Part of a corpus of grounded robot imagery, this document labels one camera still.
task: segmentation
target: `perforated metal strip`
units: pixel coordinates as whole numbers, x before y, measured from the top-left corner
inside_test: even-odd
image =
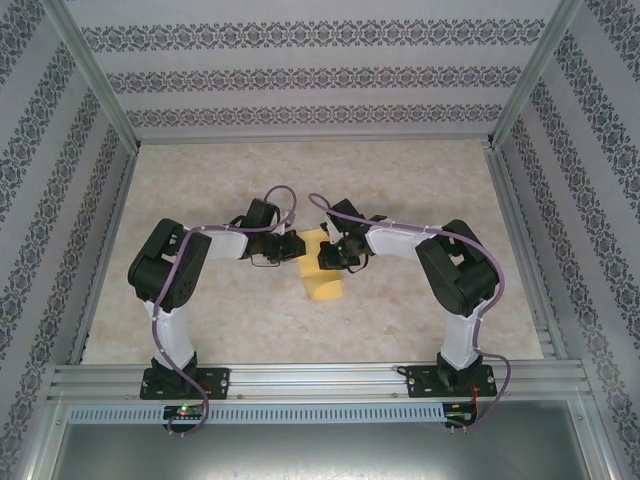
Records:
[[[87,405],[71,409],[71,425],[162,423],[162,405]],[[443,422],[441,403],[386,403],[369,405],[215,405],[208,424],[331,424]],[[177,423],[197,423],[177,420]]]

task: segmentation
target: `wallpaper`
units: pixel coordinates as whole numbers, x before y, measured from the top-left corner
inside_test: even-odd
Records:
[[[488,134],[558,0],[76,0],[143,140]]]
[[[632,1],[584,2],[503,146],[624,478],[640,477],[639,25]]]
[[[33,0],[0,2],[0,479],[65,363],[131,162]]]

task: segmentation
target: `metal extrusion bar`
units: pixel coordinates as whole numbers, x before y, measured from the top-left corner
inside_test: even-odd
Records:
[[[504,365],[489,362],[496,384],[502,385]],[[413,363],[424,365],[425,362]],[[424,402],[409,399],[405,378],[396,373],[401,364],[228,365],[231,369],[227,400],[234,403],[387,403]],[[513,373],[504,401],[576,400],[592,398],[582,363],[573,360],[521,360]],[[140,400],[145,366],[58,366],[47,401],[65,404],[115,404]],[[431,402],[463,402],[461,398],[431,398]],[[491,401],[481,398],[479,401]],[[180,403],[158,402],[164,404]]]

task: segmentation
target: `cable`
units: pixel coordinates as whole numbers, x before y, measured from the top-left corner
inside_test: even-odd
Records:
[[[193,426],[193,428],[187,430],[186,432],[181,432],[180,436],[181,437],[186,437],[187,435],[191,435],[196,433],[198,430],[200,430],[202,428],[202,426],[205,424],[205,422],[207,421],[207,418],[209,418],[209,397],[207,397],[207,393],[204,391],[204,389],[198,384],[198,382],[196,382],[194,379],[192,379],[189,375],[187,375],[186,373],[184,373],[182,371],[182,369],[180,367],[178,367],[178,365],[176,365],[176,363],[171,359],[171,357],[165,352],[165,349],[162,345],[162,342],[160,341],[160,338],[158,337],[158,318],[160,315],[160,305],[162,304],[162,301],[164,300],[164,297],[166,297],[167,292],[169,291],[169,288],[171,288],[171,284],[173,283],[173,279],[176,276],[176,272],[178,271],[178,267],[180,266],[180,262],[182,261],[182,257],[184,256],[184,252],[187,248],[187,244],[189,243],[189,240],[191,239],[191,237],[198,232],[206,232],[206,231],[214,231],[214,230],[229,230],[232,232],[240,232],[240,233],[260,233],[260,232],[270,232],[276,228],[278,228],[280,225],[284,225],[285,223],[289,222],[289,223],[293,223],[293,219],[295,218],[295,210],[298,206],[298,197],[296,196],[296,192],[293,191],[293,189],[287,185],[276,185],[275,187],[272,187],[267,194],[264,196],[264,200],[266,201],[267,198],[269,197],[269,195],[271,195],[274,191],[276,190],[287,190],[290,194],[291,194],[291,200],[292,200],[292,205],[291,205],[291,210],[289,210],[289,213],[287,214],[287,216],[285,218],[283,218],[282,220],[280,220],[279,222],[275,223],[274,225],[270,225],[268,227],[260,227],[260,228],[237,228],[237,227],[233,227],[230,225],[224,226],[224,225],[201,225],[198,227],[193,227],[191,228],[186,235],[184,236],[184,238],[182,239],[182,243],[180,244],[180,248],[178,249],[178,253],[176,253],[176,258],[173,262],[173,265],[171,266],[171,270],[169,271],[169,275],[167,275],[167,279],[164,282],[164,285],[162,286],[162,289],[160,290],[160,294],[158,295],[158,298],[156,299],[156,301],[153,304],[153,315],[152,315],[152,319],[151,319],[151,334],[153,335],[153,341],[156,344],[156,348],[158,349],[158,351],[160,352],[160,354],[162,355],[162,357],[165,359],[165,361],[169,364],[169,366],[178,374],[180,375],[187,383],[189,383],[191,386],[193,386],[200,395],[202,395],[202,399],[203,399],[203,406],[204,406],[204,413],[202,415],[202,418],[200,419],[200,422],[198,422],[196,425]],[[174,435],[175,432],[174,430],[171,429],[171,424],[173,423],[173,421],[175,420],[176,417],[171,417],[169,419],[169,423],[167,424],[167,430],[169,431],[169,435]]]
[[[433,235],[442,235],[445,237],[449,237],[449,238],[453,238],[454,240],[459,240],[463,243],[466,243],[467,245],[475,248],[476,250],[478,250],[480,253],[482,253],[482,255],[484,255],[485,257],[487,257],[487,259],[491,262],[491,264],[493,265],[493,268],[495,269],[496,273],[498,274],[498,292],[494,295],[494,297],[489,301],[489,303],[487,303],[479,312],[478,312],[478,317],[476,319],[476,323],[474,325],[473,328],[473,340],[472,340],[472,345],[473,345],[473,349],[476,351],[476,353],[478,353],[478,355],[482,355],[483,357],[487,357],[487,358],[495,358],[498,360],[501,360],[504,362],[505,367],[506,367],[506,375],[504,377],[504,383],[502,384],[502,387],[500,387],[500,390],[498,391],[496,398],[493,400],[493,402],[491,403],[491,405],[489,406],[489,408],[487,409],[487,411],[484,413],[484,415],[482,415],[482,417],[480,417],[478,420],[476,420],[476,422],[467,427],[465,429],[465,432],[467,430],[470,430],[472,428],[475,428],[476,426],[478,426],[479,424],[481,424],[485,418],[493,411],[493,409],[496,407],[496,405],[498,405],[498,402],[500,401],[500,399],[504,396],[505,392],[507,391],[507,386],[509,385],[509,381],[511,380],[511,363],[509,362],[509,360],[500,354],[497,353],[486,353],[483,352],[482,350],[480,350],[480,347],[478,345],[478,337],[480,335],[480,326],[482,325],[482,319],[485,315],[485,313],[487,313],[489,310],[491,310],[496,303],[498,303],[498,301],[500,300],[500,298],[502,298],[502,295],[504,294],[504,288],[505,288],[505,278],[504,278],[504,272],[502,270],[502,267],[500,266],[500,264],[498,263],[498,260],[491,254],[491,252],[489,252],[489,250],[487,250],[484,246],[482,246],[480,243],[471,240],[468,237],[465,237],[464,235],[460,235],[458,233],[455,232],[447,232],[446,230],[442,230],[440,228],[430,228],[430,227],[418,227],[416,225],[408,225],[408,224],[404,224],[404,223],[396,223],[396,222],[376,222],[373,220],[367,220],[366,218],[360,218],[360,217],[354,217],[351,215],[346,215],[344,213],[340,213],[340,212],[336,212],[335,210],[332,210],[330,207],[330,203],[329,200],[327,200],[324,196],[320,195],[319,193],[310,193],[309,196],[309,201],[316,207],[318,207],[320,210],[324,211],[325,213],[328,213],[330,215],[339,217],[339,218],[343,218],[345,220],[351,220],[353,222],[359,222],[359,223],[364,223],[367,225],[372,225],[375,227],[386,227],[386,228],[401,228],[403,230],[410,230],[413,232],[418,232],[418,233],[430,233]],[[324,205],[320,204],[316,199],[322,201],[324,203]]]

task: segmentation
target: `black bracket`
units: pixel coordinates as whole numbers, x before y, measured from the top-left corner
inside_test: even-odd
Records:
[[[437,365],[412,365],[396,369],[406,378],[409,398],[471,397],[474,385],[478,397],[495,397],[498,393],[491,365],[480,365],[466,381],[453,388],[442,382],[438,370]]]
[[[202,400],[200,393],[176,372],[153,359],[152,367],[142,376],[140,398],[142,400]],[[196,356],[183,371],[198,382],[209,400],[226,400],[229,392],[231,370],[228,368],[198,367]]]

